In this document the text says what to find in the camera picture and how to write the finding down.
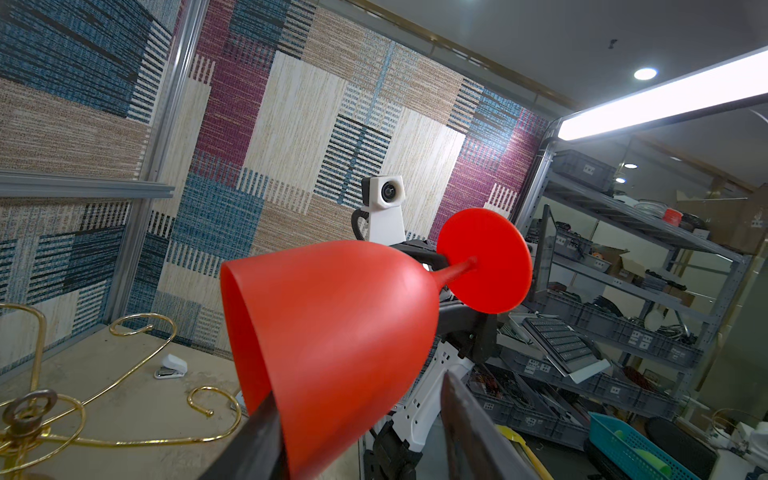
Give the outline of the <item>red plastic wine glass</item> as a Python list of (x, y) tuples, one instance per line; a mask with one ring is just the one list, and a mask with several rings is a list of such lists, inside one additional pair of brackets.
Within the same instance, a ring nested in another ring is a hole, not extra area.
[(220, 270), (229, 341), (246, 407), (277, 407), (293, 479), (321, 473), (406, 393), (433, 344), (439, 294), (499, 314), (532, 281), (523, 235), (482, 208), (451, 216), (431, 272), (391, 246), (318, 243), (232, 260)]

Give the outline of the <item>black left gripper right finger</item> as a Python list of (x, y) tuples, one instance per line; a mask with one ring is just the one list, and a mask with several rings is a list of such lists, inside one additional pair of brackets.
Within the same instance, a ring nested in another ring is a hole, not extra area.
[(450, 479), (537, 479), (539, 475), (484, 413), (458, 377), (445, 373), (441, 419)]

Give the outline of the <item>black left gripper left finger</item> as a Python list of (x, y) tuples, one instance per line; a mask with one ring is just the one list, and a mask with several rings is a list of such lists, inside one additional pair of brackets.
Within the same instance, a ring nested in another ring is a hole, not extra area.
[(245, 426), (199, 477), (200, 480), (287, 478), (281, 418), (272, 393), (249, 415)]

